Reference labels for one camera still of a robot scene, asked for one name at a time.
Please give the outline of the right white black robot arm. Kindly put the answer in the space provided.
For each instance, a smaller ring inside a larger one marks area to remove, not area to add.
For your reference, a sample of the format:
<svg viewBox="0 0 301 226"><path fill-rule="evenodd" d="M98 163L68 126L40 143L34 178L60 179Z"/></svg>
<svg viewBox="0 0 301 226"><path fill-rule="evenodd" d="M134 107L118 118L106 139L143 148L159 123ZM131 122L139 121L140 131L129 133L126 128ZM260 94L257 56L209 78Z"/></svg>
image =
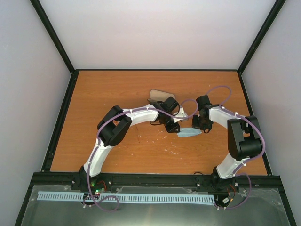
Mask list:
<svg viewBox="0 0 301 226"><path fill-rule="evenodd" d="M211 186L221 189L233 181L237 172L246 164L263 155L265 142L255 116L242 116L222 105L213 105L207 95L196 99L198 114L192 118L192 127L209 133L214 123L227 129L228 154L213 169Z"/></svg>

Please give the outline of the brown plaid glasses case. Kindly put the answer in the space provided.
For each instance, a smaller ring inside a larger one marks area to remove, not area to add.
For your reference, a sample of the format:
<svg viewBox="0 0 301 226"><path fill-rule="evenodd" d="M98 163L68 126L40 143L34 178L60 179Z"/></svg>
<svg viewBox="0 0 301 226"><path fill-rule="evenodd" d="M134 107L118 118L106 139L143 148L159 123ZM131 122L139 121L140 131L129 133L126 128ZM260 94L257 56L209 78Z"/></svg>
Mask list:
<svg viewBox="0 0 301 226"><path fill-rule="evenodd" d="M148 101L150 101L150 102L156 102L156 101L162 101L162 102L164 102L169 97L172 97L173 99L175 99L175 95L174 94L167 93L167 92L160 91L160 90L152 89L150 91L150 95L149 95Z"/></svg>

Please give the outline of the light blue cleaning cloth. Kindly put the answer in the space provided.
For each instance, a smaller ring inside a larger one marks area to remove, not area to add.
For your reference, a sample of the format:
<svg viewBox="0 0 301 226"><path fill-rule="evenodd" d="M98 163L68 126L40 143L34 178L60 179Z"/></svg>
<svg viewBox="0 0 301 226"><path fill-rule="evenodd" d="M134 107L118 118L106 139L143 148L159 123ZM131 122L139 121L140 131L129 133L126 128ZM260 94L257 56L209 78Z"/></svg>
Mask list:
<svg viewBox="0 0 301 226"><path fill-rule="evenodd" d="M180 131L177 133L177 136L180 138L183 137L193 137L201 134L202 131L195 128L180 128Z"/></svg>

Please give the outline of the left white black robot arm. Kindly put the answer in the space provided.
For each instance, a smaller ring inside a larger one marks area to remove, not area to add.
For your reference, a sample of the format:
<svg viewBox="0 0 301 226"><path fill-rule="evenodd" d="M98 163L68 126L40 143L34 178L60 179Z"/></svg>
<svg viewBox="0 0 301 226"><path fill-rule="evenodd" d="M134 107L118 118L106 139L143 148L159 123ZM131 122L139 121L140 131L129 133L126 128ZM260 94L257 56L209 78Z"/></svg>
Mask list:
<svg viewBox="0 0 301 226"><path fill-rule="evenodd" d="M131 126L158 122L168 133L178 133L178 121L186 116L183 107L173 97L165 101L150 101L146 106L134 109L122 109L118 105L112 107L97 125L94 148L79 170L82 185L89 190L97 186L97 175L101 173L105 159L111 149L124 139Z"/></svg>

